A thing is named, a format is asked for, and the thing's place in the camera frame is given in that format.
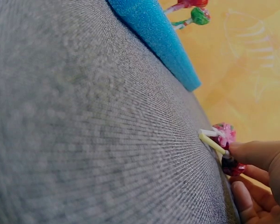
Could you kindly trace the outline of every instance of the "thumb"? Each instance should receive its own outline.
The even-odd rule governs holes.
[[[233,143],[230,145],[230,153],[241,163],[251,164],[269,172],[270,187],[280,205],[280,141]]]
[[[280,141],[234,142],[229,149],[237,161],[269,171],[273,160],[280,154]]]

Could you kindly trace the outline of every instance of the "gray fabric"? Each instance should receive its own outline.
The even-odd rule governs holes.
[[[0,224],[237,223],[193,94],[103,0],[0,0]]]

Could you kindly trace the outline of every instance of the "blue foam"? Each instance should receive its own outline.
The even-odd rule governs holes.
[[[195,70],[157,0],[108,0],[188,90],[200,86]]]

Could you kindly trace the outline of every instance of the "orange background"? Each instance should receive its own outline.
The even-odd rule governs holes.
[[[177,0],[159,2],[166,9]],[[235,126],[238,141],[280,140],[280,0],[209,0],[206,8],[209,24],[177,31],[203,83],[195,95],[212,124]]]

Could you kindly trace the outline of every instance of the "hand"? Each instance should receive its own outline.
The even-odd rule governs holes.
[[[232,192],[245,224],[280,221],[280,141],[233,143],[230,152],[241,163],[249,164],[245,175],[271,187],[272,193],[243,177],[232,177]]]

